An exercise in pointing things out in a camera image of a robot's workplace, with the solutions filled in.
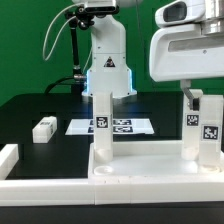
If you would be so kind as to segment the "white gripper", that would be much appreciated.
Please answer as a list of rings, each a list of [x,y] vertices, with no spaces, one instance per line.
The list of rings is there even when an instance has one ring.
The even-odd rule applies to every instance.
[[[154,81],[181,80],[188,108],[198,111],[190,80],[224,77],[224,35],[202,35],[199,24],[161,28],[151,39],[149,68]]]

